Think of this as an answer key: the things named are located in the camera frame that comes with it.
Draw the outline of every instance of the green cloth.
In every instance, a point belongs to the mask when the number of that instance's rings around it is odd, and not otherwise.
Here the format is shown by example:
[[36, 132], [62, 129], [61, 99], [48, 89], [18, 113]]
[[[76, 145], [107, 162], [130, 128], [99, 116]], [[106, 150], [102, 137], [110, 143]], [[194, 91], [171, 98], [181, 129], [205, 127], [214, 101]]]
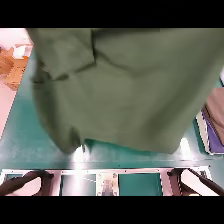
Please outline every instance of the green cloth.
[[223, 28], [28, 28], [33, 96], [57, 146], [173, 153], [224, 64]]

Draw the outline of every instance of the stack of clothes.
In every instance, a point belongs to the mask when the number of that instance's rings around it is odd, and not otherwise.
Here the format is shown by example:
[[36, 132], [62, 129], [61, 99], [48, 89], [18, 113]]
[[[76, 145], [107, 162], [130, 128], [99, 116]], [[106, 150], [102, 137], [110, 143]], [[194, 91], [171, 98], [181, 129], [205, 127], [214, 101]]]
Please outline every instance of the stack of clothes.
[[212, 91], [196, 119], [205, 150], [224, 154], [224, 88]]

